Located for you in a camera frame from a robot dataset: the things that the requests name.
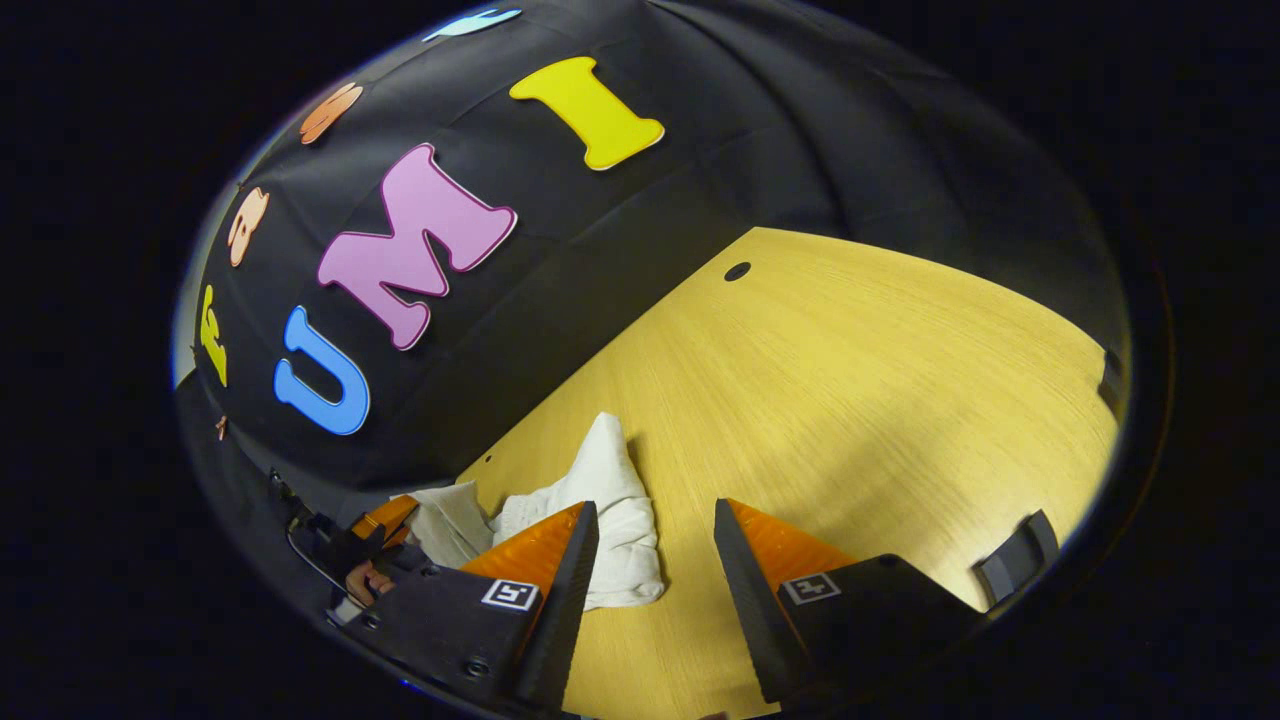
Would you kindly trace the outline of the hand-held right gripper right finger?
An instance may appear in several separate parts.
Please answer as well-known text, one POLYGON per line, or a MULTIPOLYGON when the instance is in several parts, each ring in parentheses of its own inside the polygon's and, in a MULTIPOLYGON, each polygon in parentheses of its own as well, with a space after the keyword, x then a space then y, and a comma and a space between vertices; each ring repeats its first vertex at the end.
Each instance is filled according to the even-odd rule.
POLYGON ((905 559, 854 559, 733 498, 716 502, 714 539, 769 703, 864 703, 986 629, 905 559))

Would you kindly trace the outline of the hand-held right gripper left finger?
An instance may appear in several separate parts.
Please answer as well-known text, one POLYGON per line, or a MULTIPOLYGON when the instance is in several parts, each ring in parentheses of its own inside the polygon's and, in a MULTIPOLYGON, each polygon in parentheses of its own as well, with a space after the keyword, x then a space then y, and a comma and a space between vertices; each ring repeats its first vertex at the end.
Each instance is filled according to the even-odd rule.
POLYGON ((595 503, 575 503, 461 569, 415 569, 346 624, 346 639, 470 714, 557 716, 598 541, 595 503))

